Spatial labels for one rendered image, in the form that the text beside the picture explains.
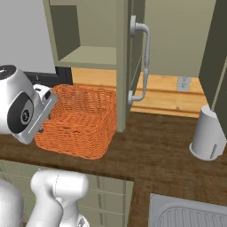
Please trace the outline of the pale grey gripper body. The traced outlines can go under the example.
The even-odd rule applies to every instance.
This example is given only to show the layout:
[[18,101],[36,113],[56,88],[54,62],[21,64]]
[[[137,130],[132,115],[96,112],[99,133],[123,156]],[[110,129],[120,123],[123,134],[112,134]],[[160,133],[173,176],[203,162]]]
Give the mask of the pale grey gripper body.
[[43,122],[49,117],[52,108],[57,103],[58,99],[51,90],[35,90],[35,94],[38,96],[37,105],[34,109],[34,114],[31,122],[23,132],[24,144],[28,145],[32,142],[35,134],[41,128]]

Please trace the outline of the orange wicker basket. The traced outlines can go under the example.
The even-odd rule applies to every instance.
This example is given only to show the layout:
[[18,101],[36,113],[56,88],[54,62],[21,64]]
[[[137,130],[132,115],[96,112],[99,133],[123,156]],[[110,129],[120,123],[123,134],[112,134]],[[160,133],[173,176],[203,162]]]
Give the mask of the orange wicker basket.
[[116,91],[60,84],[58,103],[35,135],[38,147],[87,160],[102,158],[117,127]]

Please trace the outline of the olive green cabinet door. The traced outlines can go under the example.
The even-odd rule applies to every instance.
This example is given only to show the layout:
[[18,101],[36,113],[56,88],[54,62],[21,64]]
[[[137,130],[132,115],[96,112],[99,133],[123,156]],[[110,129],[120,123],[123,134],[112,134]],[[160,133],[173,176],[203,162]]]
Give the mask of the olive green cabinet door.
[[130,36],[130,19],[145,22],[145,0],[116,1],[116,82],[117,82],[117,131],[123,132],[131,106],[129,91],[136,91],[142,71],[144,33],[137,31]]

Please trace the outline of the pale green base cabinet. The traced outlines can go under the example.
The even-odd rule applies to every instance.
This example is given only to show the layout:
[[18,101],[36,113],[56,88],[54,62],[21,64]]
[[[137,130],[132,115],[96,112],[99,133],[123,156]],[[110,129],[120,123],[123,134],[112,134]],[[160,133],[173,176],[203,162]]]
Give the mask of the pale green base cabinet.
[[[0,178],[16,186],[24,200],[24,223],[28,222],[35,206],[30,180],[38,170],[46,167],[0,160]],[[90,187],[78,201],[80,212],[90,227],[127,227],[133,183],[126,180],[87,174]]]

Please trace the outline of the dark olive cabinet door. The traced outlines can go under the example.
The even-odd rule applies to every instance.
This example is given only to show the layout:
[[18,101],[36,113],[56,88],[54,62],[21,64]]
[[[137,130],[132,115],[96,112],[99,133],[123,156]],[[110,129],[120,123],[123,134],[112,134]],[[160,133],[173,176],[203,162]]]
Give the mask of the dark olive cabinet door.
[[227,0],[215,1],[199,79],[227,138]]

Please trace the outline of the black appliance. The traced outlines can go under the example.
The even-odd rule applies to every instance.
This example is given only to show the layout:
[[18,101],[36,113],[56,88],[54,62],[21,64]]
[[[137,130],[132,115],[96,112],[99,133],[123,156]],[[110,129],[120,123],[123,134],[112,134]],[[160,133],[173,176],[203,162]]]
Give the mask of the black appliance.
[[70,67],[55,67],[55,72],[53,74],[26,72],[25,75],[32,84],[42,84],[51,88],[59,84],[73,84]]

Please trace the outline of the light grey flat panel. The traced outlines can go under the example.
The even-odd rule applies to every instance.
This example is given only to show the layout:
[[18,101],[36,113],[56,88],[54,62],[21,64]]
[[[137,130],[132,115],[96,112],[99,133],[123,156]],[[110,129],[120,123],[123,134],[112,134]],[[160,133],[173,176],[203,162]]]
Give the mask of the light grey flat panel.
[[43,0],[0,0],[0,66],[55,72]]

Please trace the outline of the white cylindrical appliance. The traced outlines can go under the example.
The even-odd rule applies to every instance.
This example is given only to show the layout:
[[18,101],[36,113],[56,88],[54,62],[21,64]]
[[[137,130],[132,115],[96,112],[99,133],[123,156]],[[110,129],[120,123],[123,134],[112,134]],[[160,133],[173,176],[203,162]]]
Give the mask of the white cylindrical appliance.
[[223,154],[227,139],[217,115],[209,105],[201,107],[194,137],[189,145],[190,152],[200,160],[212,161]]

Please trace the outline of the grey metal sink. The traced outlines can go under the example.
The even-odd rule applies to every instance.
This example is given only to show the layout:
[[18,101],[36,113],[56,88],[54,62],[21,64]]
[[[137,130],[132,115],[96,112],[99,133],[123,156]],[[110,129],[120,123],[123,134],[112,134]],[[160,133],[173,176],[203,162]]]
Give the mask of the grey metal sink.
[[148,227],[227,227],[227,207],[152,193]]

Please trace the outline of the olive green wall cabinet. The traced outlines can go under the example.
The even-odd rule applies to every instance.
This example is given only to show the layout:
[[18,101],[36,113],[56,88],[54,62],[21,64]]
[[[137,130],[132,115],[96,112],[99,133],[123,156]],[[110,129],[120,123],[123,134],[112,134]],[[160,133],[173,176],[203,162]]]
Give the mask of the olive green wall cabinet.
[[43,0],[57,67],[116,68],[116,0]]

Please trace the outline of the grey wall socket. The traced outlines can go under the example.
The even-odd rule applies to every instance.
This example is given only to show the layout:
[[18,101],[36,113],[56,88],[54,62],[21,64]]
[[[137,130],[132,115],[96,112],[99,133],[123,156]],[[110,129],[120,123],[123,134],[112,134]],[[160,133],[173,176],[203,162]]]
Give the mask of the grey wall socket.
[[187,92],[190,89],[191,78],[186,76],[179,76],[177,79],[177,91]]

